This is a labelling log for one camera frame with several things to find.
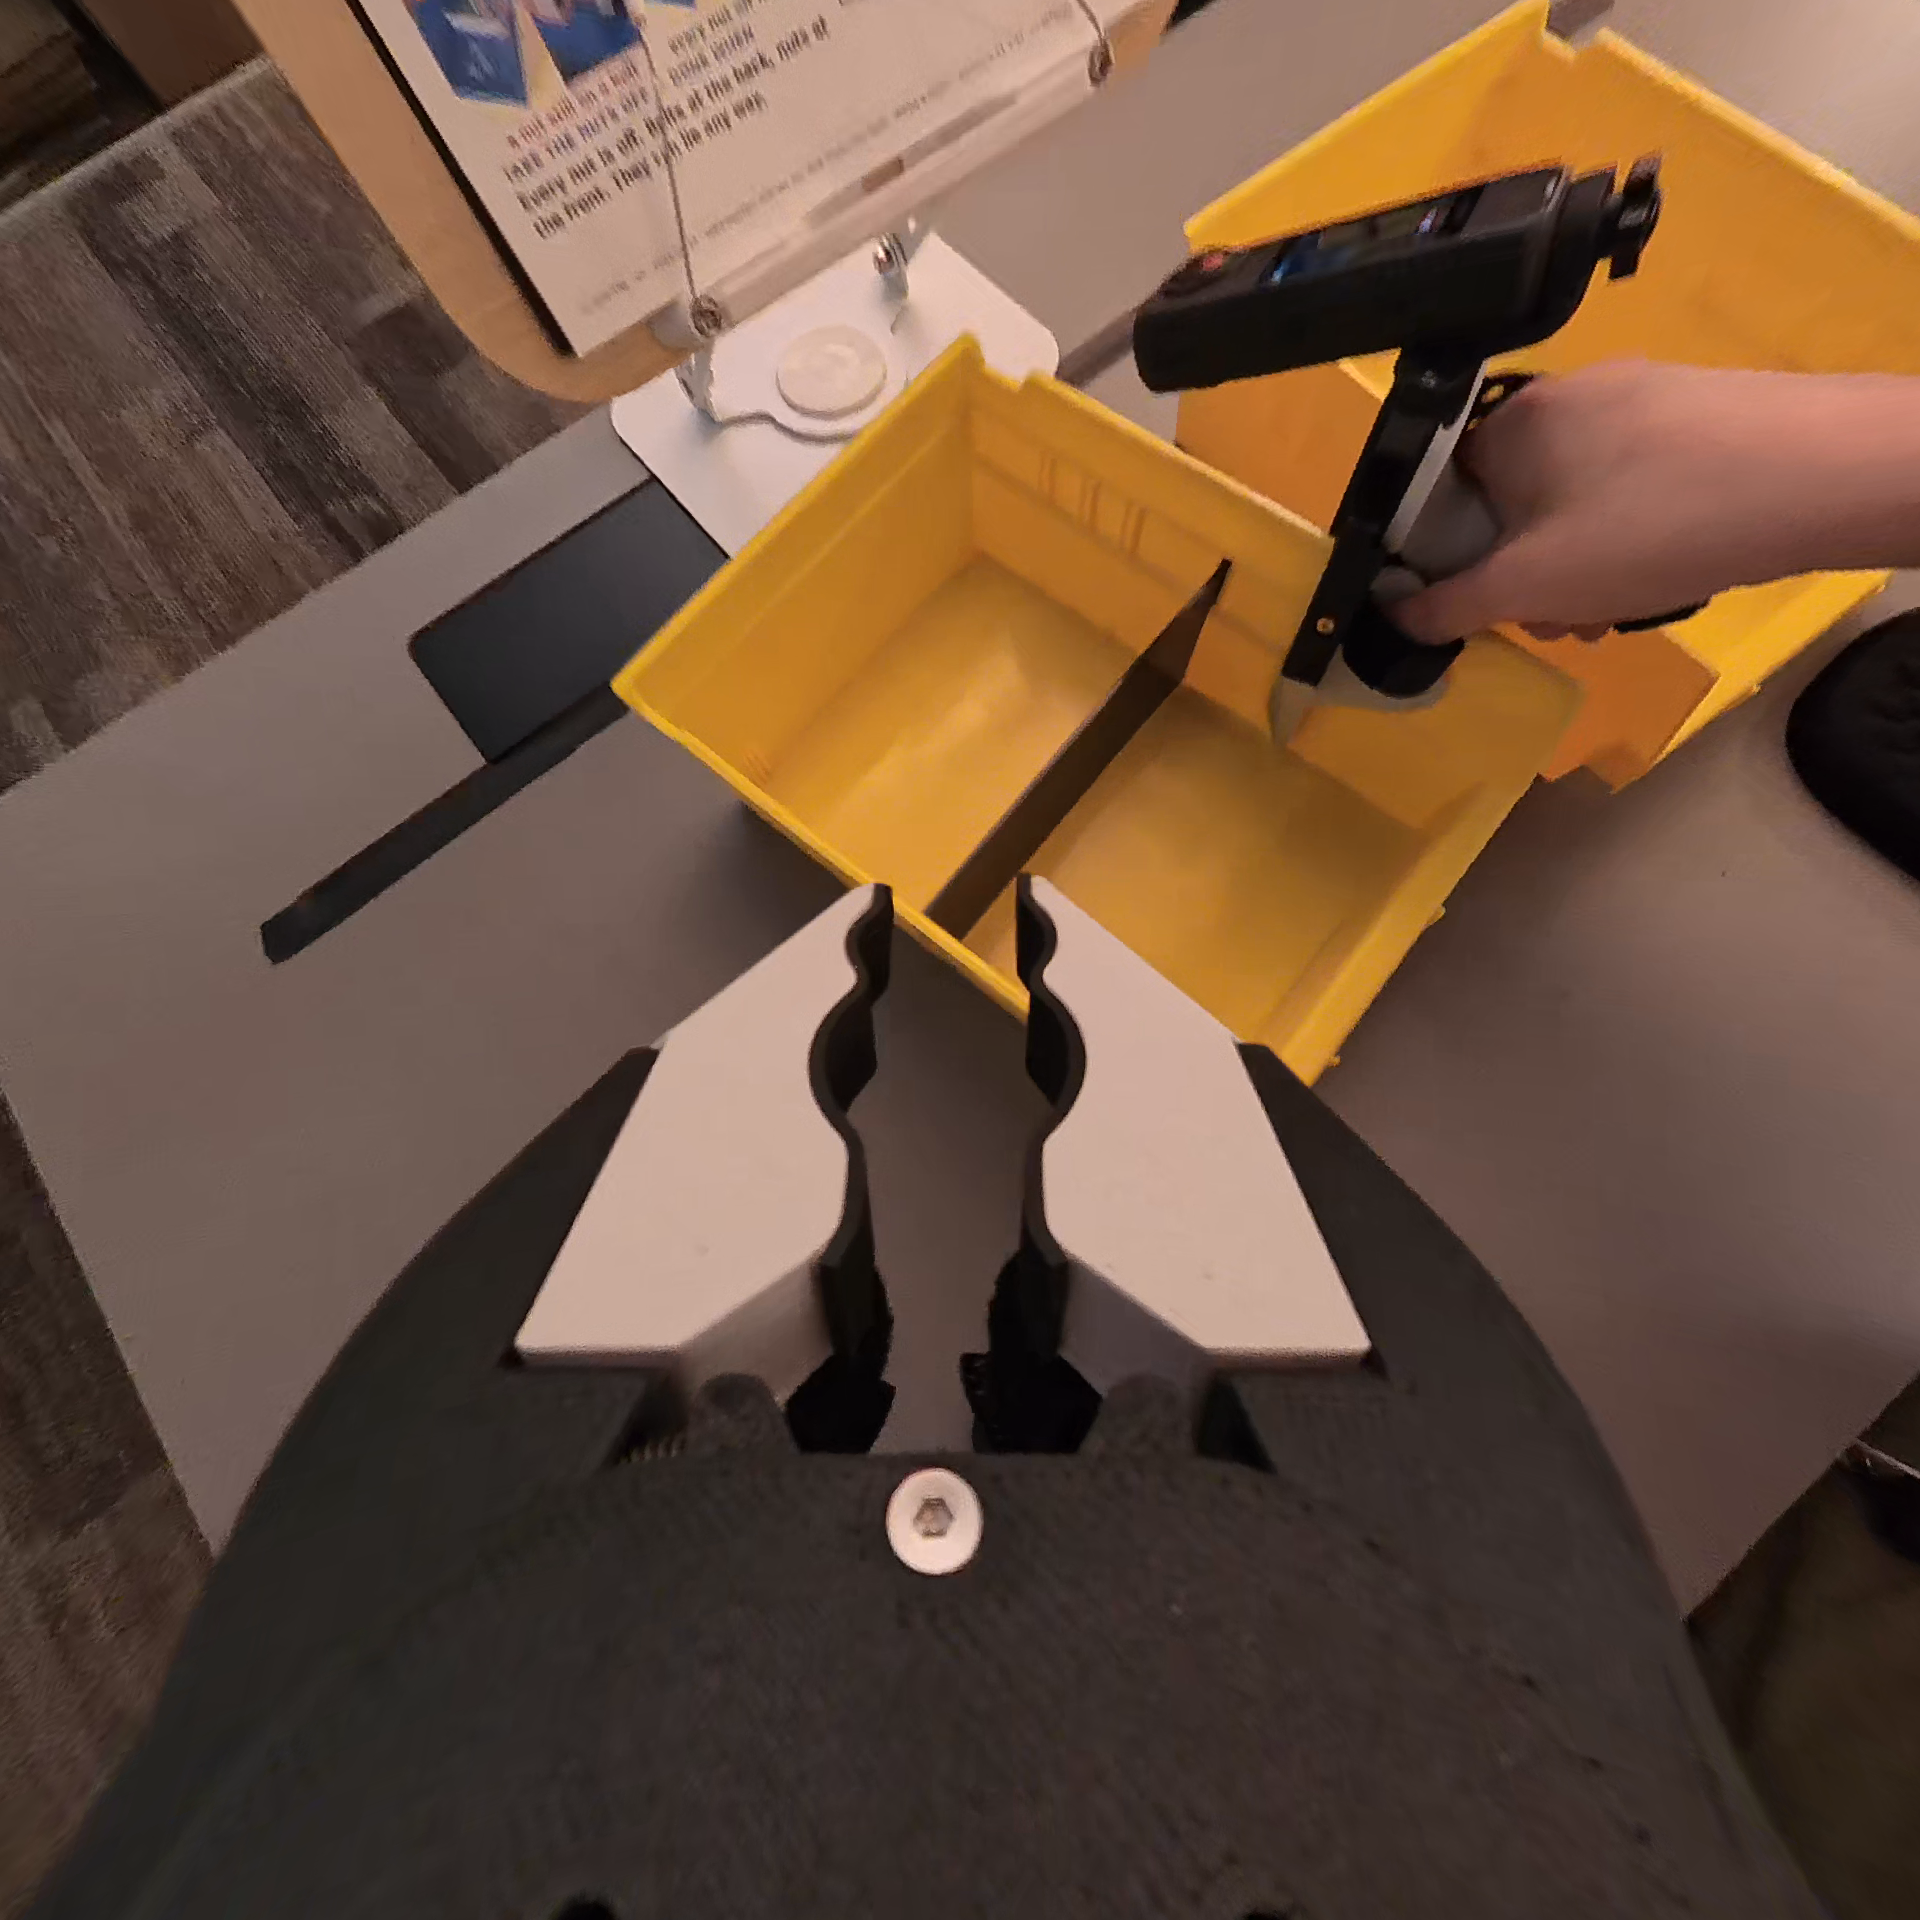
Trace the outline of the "printed instruction sheet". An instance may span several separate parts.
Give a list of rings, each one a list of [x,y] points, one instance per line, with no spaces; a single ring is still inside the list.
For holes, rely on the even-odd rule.
[[[1116,49],[1165,4],[1095,3]],[[351,7],[564,357],[698,344],[649,31],[683,109],[696,272],[743,323],[1052,128],[1097,86],[1073,3]]]

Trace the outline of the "person's right hand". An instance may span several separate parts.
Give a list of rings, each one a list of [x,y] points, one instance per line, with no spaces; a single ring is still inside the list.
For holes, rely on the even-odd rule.
[[[1387,611],[1417,641],[1497,627],[1595,640],[1805,569],[1765,412],[1776,375],[1611,364],[1538,377],[1458,463],[1496,544]]]

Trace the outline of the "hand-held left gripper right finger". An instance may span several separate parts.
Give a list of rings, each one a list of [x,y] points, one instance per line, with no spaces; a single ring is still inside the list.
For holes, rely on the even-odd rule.
[[[1075,1453],[1133,1380],[1203,1453],[1259,1453],[1241,1376],[1375,1350],[1235,1033],[1052,879],[1016,889],[1025,1151],[988,1349],[960,1363],[978,1453]]]

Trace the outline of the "black bin divider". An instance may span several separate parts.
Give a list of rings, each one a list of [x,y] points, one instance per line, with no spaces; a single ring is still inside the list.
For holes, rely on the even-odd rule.
[[[1185,686],[1216,600],[1232,575],[1220,560],[1192,600],[1128,665],[1097,709],[1047,759],[988,837],[928,903],[935,928],[965,939],[999,893],[1016,885],[1036,852],[1066,825],[1097,780]]]

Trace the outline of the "yellow plastic bin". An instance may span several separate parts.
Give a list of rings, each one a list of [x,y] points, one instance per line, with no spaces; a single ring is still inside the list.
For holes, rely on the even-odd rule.
[[[1016,885],[938,893],[1208,582],[1185,683],[1026,869],[1306,1084],[1572,727],[1580,686],[1479,635],[1419,710],[1268,691],[1332,541],[1047,375],[951,344],[615,677],[843,885],[1025,1009]]]
[[[1251,244],[1484,175],[1647,155],[1664,167],[1664,216],[1640,273],[1597,281],[1570,325],[1501,353],[1501,368],[1641,358],[1915,375],[1915,219],[1627,38],[1572,45],[1548,4],[1508,7],[1457,38],[1194,213],[1185,232],[1194,252]],[[1581,688],[1543,780],[1636,781],[1889,579],[1805,573],[1595,644],[1519,638]]]

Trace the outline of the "olive green shirt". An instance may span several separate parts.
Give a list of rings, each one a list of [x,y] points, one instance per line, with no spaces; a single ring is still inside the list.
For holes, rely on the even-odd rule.
[[[1692,1614],[1719,1716],[1831,1916],[1917,1916],[1915,1470],[1840,1455]]]

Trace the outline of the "white stand base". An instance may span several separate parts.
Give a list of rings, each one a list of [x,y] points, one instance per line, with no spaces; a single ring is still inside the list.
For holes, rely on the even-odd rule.
[[[731,556],[965,337],[1016,380],[1061,360],[1053,334],[943,237],[919,237],[899,272],[867,247],[613,400],[610,420]]]

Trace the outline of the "instruction sheet on stand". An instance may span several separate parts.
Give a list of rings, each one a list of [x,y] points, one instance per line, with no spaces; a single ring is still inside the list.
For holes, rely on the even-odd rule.
[[[541,334],[532,307],[503,268],[488,231],[468,209],[351,7],[243,4],[243,11],[427,289],[495,366],[548,398],[604,401],[709,350],[737,326],[728,326],[709,344],[692,347],[667,344],[660,326],[636,326],[588,357],[564,357]],[[1173,4],[1165,7],[1161,22],[1148,20],[1122,43],[1121,64],[1092,99],[1117,73],[1145,59],[1169,24]],[[815,273],[860,248],[877,248],[877,262],[899,272],[925,235],[930,208],[932,203],[906,232],[857,244]]]

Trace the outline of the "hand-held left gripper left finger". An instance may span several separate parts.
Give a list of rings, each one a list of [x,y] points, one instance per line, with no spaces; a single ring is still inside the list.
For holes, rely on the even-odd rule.
[[[873,1449],[893,1313],[851,1110],[893,923],[892,889],[860,885],[660,1036],[516,1359],[634,1365],[681,1400],[747,1376],[803,1451]]]

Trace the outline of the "black wrist rest pad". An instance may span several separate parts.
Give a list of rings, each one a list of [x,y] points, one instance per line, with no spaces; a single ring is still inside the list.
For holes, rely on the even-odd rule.
[[[1917,611],[1871,627],[1813,675],[1783,748],[1836,825],[1917,879]]]

